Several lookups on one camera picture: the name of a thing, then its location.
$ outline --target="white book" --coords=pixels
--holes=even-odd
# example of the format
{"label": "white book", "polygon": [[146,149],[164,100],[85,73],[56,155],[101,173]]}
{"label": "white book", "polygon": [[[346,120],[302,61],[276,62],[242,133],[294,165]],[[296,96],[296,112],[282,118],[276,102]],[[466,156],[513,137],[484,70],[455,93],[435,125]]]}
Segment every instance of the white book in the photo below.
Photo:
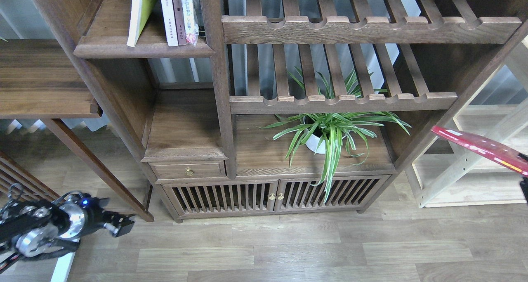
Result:
{"label": "white book", "polygon": [[158,0],[132,0],[132,7],[130,10],[130,27],[128,28],[127,45],[135,47],[139,35],[145,27],[152,8]]}
{"label": "white book", "polygon": [[178,37],[176,31],[176,19],[174,17],[174,5],[172,0],[161,1],[167,43],[169,47],[176,47],[178,45]]}

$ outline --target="cabinet door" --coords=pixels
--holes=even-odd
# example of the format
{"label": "cabinet door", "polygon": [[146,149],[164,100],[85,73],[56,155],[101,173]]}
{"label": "cabinet door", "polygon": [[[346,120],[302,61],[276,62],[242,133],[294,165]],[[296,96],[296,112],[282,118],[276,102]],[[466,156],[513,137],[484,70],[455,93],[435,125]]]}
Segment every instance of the cabinet door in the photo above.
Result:
{"label": "cabinet door", "polygon": [[273,212],[277,181],[164,184],[163,188],[182,219],[245,216]]}
{"label": "cabinet door", "polygon": [[388,178],[389,175],[335,178],[326,202],[326,183],[314,186],[318,180],[280,180],[275,211],[361,209]]}

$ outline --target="light wooden shelf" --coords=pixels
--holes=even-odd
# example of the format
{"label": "light wooden shelf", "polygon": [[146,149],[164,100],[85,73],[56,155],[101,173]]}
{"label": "light wooden shelf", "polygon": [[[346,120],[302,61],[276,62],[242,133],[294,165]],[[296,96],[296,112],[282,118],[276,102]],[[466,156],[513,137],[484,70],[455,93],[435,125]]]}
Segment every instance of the light wooden shelf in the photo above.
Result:
{"label": "light wooden shelf", "polygon": [[[324,164],[323,154],[314,154],[306,146],[299,147],[296,152],[292,167],[285,160],[291,135],[285,135],[273,141],[272,137],[279,131],[287,128],[260,129],[276,122],[273,115],[238,115],[236,116],[236,161],[237,175],[239,177],[252,175],[268,175],[269,177],[302,177],[306,175],[320,175]],[[343,149],[336,177],[342,175],[374,175],[394,173],[394,165],[389,156],[387,145],[379,128],[371,128],[377,134],[377,139],[368,139],[370,155],[366,162],[356,166],[364,160],[363,156],[348,157]],[[356,153],[366,152],[361,139],[356,141]]]}
{"label": "light wooden shelf", "polygon": [[466,0],[450,0],[460,17],[446,17],[434,0],[416,0],[409,17],[401,0],[385,0],[390,17],[374,17],[367,0],[350,0],[355,19],[337,16],[332,0],[317,0],[320,19],[301,16],[297,0],[282,0],[285,17],[262,15],[261,0],[246,0],[246,16],[223,16],[226,43],[505,43],[517,17],[476,17]]}
{"label": "light wooden shelf", "polygon": [[231,96],[232,114],[330,113],[345,111],[420,111],[449,109],[456,101],[455,92],[430,92],[410,45],[398,45],[400,58],[394,66],[384,44],[373,45],[383,77],[385,94],[376,94],[372,86],[365,57],[360,45],[349,45],[349,52],[358,75],[358,84],[365,97],[347,95],[341,65],[335,45],[324,45],[334,99],[319,94],[309,45],[298,45],[305,83],[304,98],[296,99],[290,92],[283,45],[273,45],[277,96],[261,96],[258,48],[247,46],[247,95]]}
{"label": "light wooden shelf", "polygon": [[142,162],[224,160],[213,90],[160,90]]}
{"label": "light wooden shelf", "polygon": [[204,38],[196,46],[169,47],[163,15],[156,12],[149,17],[136,47],[128,47],[131,3],[132,0],[102,0],[89,30],[73,53],[80,58],[185,58],[213,54]]}
{"label": "light wooden shelf", "polygon": [[101,116],[56,40],[0,41],[0,54],[0,118]]}

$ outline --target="wooden cabinet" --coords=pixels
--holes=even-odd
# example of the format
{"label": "wooden cabinet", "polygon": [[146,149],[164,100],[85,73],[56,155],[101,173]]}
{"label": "wooden cabinet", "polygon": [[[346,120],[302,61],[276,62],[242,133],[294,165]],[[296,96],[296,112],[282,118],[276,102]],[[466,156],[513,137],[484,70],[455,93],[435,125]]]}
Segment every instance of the wooden cabinet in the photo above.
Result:
{"label": "wooden cabinet", "polygon": [[[387,15],[375,15],[368,0],[339,0],[347,13],[338,0],[301,1],[312,9],[310,17],[300,0],[281,0],[278,17],[266,13],[262,0],[242,2],[245,15],[229,15],[230,0],[200,0],[206,38],[197,45],[168,47],[162,17],[154,14],[136,47],[127,47],[130,0],[34,0],[177,222],[212,214],[319,209],[321,203],[303,196],[313,191],[307,182],[317,180],[322,159],[299,149],[289,167],[283,159],[285,141],[271,141],[273,132],[257,127],[273,122],[272,114],[397,111],[412,125],[411,136],[392,125],[376,129],[379,138],[371,142],[367,162],[355,166],[354,158],[342,157],[334,197],[320,206],[364,211],[434,139],[430,127],[453,118],[528,34],[526,0],[414,0],[418,17],[409,15],[401,0],[383,0]],[[360,43],[371,44],[388,92],[374,92]],[[397,44],[394,62],[387,43]],[[303,95],[288,82],[285,44],[296,48],[306,83]],[[242,92],[232,86],[234,45],[246,54]],[[261,78],[261,45],[271,50],[273,78]],[[313,45],[324,51],[315,54]],[[212,85],[162,89],[167,85],[157,82],[145,58],[178,57],[208,57]],[[347,71],[340,61],[345,57],[358,74],[362,98],[345,91]],[[318,92],[320,66],[332,79],[333,99]],[[225,177],[217,169],[222,163]],[[182,177],[175,169],[185,171],[187,164],[214,165],[214,170]],[[360,195],[342,199],[357,184]],[[276,190],[276,198],[284,193],[286,200],[268,201],[270,190]]]}

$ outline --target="drawer knob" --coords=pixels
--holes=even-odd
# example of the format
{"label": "drawer knob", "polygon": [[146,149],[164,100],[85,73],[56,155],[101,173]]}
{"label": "drawer knob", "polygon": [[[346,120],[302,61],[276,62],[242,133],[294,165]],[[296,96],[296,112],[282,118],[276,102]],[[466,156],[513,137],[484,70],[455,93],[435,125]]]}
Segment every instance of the drawer knob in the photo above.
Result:
{"label": "drawer knob", "polygon": [[187,175],[187,177],[192,177],[194,175],[194,171],[188,167],[185,169],[185,175]]}

